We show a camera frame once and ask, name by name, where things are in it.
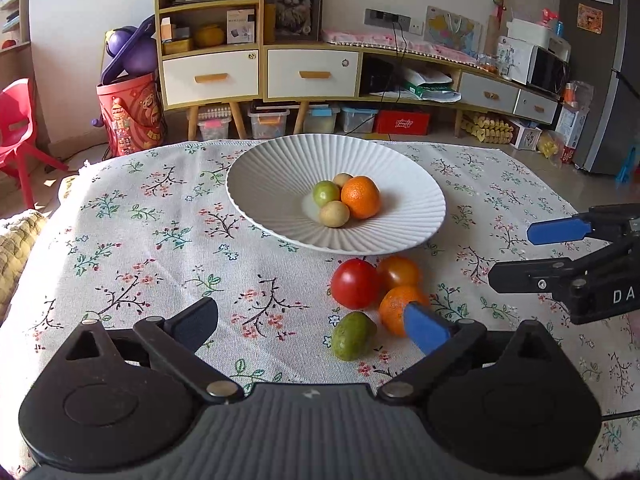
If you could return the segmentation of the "red decorated bucket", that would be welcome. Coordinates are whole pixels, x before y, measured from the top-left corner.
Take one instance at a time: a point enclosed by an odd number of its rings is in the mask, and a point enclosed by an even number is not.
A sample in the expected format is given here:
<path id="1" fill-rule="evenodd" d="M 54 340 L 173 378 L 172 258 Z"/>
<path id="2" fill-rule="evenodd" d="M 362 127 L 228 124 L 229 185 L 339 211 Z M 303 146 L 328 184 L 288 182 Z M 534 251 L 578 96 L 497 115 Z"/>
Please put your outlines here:
<path id="1" fill-rule="evenodd" d="M 99 84 L 96 95 L 113 157 L 157 148 L 164 142 L 166 124 L 154 74 Z"/>

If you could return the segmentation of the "green avocado-like fruit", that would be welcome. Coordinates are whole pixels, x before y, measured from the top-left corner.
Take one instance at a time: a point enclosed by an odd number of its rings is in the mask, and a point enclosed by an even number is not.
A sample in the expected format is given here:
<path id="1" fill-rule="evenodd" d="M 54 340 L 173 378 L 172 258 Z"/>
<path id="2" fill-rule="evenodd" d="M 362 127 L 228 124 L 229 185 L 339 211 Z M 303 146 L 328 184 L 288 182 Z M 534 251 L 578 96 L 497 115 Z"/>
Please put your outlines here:
<path id="1" fill-rule="evenodd" d="M 341 361 L 355 361 L 370 349 L 378 326 L 360 311 L 350 312 L 334 327 L 331 348 Z"/>

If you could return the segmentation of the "clear storage bin orange latch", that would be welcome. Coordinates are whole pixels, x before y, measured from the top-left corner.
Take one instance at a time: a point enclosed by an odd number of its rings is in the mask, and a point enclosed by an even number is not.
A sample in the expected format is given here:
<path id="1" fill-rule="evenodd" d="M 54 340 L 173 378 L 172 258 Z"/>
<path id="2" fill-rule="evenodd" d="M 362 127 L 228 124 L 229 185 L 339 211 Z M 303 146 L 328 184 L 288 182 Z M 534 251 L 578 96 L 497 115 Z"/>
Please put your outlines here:
<path id="1" fill-rule="evenodd" d="M 290 114 L 288 110 L 249 112 L 248 117 L 252 127 L 252 138 L 254 140 L 265 140 L 284 136 L 288 114 Z"/>

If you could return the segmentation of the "white ribbed plate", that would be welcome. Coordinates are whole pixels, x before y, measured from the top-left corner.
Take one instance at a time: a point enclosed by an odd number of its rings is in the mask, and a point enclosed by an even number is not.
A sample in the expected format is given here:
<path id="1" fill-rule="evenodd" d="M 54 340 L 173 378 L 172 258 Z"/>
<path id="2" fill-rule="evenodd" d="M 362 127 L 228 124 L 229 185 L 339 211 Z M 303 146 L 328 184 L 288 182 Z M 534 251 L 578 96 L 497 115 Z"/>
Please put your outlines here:
<path id="1" fill-rule="evenodd" d="M 431 238 L 446 216 L 442 189 L 417 162 L 337 134 L 258 143 L 232 164 L 226 188 L 253 226 L 331 254 L 402 252 Z"/>

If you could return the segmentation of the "green lime fruit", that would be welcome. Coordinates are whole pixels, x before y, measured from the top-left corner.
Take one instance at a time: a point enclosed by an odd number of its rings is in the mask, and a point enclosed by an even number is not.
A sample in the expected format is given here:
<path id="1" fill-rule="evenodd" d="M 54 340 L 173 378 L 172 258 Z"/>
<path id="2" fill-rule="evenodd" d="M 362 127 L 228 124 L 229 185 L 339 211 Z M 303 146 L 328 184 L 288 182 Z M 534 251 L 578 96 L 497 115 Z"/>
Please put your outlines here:
<path id="1" fill-rule="evenodd" d="M 312 190 L 312 198 L 314 203 L 322 208 L 329 202 L 339 200 L 341 198 L 341 189 L 338 188 L 332 181 L 323 180 L 318 182 Z"/>

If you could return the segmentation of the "red storage box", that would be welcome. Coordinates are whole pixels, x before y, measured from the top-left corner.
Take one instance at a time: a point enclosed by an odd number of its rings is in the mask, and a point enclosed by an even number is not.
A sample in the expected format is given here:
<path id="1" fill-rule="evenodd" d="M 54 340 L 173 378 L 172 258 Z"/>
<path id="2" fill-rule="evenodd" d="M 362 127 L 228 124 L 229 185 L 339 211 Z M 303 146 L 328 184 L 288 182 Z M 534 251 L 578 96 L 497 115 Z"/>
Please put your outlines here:
<path id="1" fill-rule="evenodd" d="M 398 136 L 425 136 L 431 115 L 408 110 L 380 110 L 376 114 L 377 133 L 398 134 Z"/>

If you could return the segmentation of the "clear storage bin blue lid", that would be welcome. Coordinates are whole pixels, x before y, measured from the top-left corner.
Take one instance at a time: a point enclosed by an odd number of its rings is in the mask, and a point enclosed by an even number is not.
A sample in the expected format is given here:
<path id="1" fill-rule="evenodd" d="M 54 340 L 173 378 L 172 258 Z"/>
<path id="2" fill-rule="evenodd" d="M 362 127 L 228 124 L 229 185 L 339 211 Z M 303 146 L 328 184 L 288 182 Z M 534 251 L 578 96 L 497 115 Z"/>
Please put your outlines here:
<path id="1" fill-rule="evenodd" d="M 303 122 L 303 133 L 334 133 L 338 106 L 311 107 Z"/>

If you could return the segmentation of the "framed cat picture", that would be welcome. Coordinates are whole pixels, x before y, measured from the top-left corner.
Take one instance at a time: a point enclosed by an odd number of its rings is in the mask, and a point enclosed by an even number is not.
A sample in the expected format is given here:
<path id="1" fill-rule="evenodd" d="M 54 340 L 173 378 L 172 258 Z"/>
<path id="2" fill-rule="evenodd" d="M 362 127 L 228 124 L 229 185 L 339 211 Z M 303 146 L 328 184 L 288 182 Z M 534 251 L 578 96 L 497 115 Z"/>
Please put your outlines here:
<path id="1" fill-rule="evenodd" d="M 266 0 L 266 44 L 318 42 L 322 0 Z"/>

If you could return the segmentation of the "orange tomato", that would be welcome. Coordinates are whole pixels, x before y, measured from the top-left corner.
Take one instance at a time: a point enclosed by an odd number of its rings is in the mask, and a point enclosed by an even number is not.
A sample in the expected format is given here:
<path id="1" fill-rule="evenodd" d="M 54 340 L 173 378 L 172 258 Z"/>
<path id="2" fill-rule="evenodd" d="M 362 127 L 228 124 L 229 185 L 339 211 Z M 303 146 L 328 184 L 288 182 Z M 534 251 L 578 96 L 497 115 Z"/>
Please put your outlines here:
<path id="1" fill-rule="evenodd" d="M 418 286 L 422 282 L 419 266 L 404 256 L 383 258 L 376 266 L 381 287 L 391 290 L 399 286 Z"/>

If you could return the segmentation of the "red tomato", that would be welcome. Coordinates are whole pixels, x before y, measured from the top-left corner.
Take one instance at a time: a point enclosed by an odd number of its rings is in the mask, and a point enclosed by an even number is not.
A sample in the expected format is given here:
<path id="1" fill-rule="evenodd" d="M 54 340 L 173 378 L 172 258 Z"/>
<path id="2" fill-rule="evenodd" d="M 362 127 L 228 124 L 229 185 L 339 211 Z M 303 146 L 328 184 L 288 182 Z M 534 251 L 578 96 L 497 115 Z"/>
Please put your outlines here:
<path id="1" fill-rule="evenodd" d="M 382 292 L 378 271 L 367 261 L 353 258 L 341 263 L 330 283 L 333 299 L 350 310 L 364 310 L 378 301 Z"/>

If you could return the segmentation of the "wooden shelf cabinet with drawers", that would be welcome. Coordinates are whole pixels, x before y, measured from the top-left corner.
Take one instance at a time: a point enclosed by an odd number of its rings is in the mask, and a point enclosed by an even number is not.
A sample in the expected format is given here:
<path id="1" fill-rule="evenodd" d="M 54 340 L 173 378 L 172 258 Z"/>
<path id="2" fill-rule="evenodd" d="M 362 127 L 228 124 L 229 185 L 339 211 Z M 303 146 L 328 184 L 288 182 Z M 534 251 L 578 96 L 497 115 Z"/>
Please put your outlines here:
<path id="1" fill-rule="evenodd" d="M 251 100 L 293 101 L 301 132 L 313 102 L 354 100 L 361 55 L 322 41 L 266 44 L 266 0 L 154 0 L 160 91 L 165 110 L 185 110 L 188 138 L 198 112 L 229 107 L 236 132 Z"/>

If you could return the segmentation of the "orange mandarin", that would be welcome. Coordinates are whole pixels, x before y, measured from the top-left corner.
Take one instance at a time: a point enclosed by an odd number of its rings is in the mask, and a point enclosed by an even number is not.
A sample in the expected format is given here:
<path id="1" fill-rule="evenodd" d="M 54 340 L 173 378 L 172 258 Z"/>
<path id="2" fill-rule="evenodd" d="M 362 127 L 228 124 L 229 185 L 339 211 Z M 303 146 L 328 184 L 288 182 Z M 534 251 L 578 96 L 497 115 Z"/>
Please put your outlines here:
<path id="1" fill-rule="evenodd" d="M 430 298 L 428 298 L 418 286 L 401 285 L 386 292 L 386 295 L 378 306 L 378 317 L 381 323 L 386 330 L 397 337 L 407 336 L 404 324 L 404 312 L 410 302 L 417 302 L 424 307 L 428 307 L 430 305 Z"/>
<path id="2" fill-rule="evenodd" d="M 381 193 L 369 177 L 350 178 L 342 186 L 341 201 L 356 220 L 374 217 L 381 208 Z"/>

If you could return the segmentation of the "grey refrigerator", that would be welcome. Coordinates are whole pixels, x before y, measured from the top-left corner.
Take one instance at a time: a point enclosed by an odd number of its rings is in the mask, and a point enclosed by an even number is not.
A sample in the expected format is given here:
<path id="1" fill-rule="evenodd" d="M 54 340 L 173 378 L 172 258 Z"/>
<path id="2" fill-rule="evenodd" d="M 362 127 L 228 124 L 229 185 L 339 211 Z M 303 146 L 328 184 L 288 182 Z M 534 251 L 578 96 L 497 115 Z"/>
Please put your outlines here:
<path id="1" fill-rule="evenodd" d="M 573 160 L 615 177 L 639 154 L 639 0 L 560 0 L 570 76 L 593 98 Z"/>

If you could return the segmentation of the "small tan round fruit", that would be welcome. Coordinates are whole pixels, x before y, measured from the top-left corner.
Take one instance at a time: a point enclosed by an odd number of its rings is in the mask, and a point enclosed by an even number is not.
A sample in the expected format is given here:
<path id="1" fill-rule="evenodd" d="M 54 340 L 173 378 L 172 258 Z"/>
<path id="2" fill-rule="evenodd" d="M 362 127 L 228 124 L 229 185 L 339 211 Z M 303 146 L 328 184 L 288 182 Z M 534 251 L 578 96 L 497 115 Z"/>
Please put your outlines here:
<path id="1" fill-rule="evenodd" d="M 349 222 L 349 208 L 340 200 L 331 200 L 320 208 L 319 218 L 322 226 L 338 229 Z"/>

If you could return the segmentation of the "purple exercise ball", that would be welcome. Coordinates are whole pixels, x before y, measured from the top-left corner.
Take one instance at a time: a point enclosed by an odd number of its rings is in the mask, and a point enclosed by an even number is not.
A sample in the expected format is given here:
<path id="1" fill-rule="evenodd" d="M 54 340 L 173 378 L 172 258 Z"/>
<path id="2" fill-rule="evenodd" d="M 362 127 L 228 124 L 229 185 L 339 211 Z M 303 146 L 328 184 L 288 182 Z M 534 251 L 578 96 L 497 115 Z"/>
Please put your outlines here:
<path id="1" fill-rule="evenodd" d="M 122 73 L 140 77 L 157 70 L 155 18 L 146 18 L 138 27 L 124 26 L 105 34 L 104 52 L 111 59 L 101 73 L 101 84 L 112 84 Z"/>

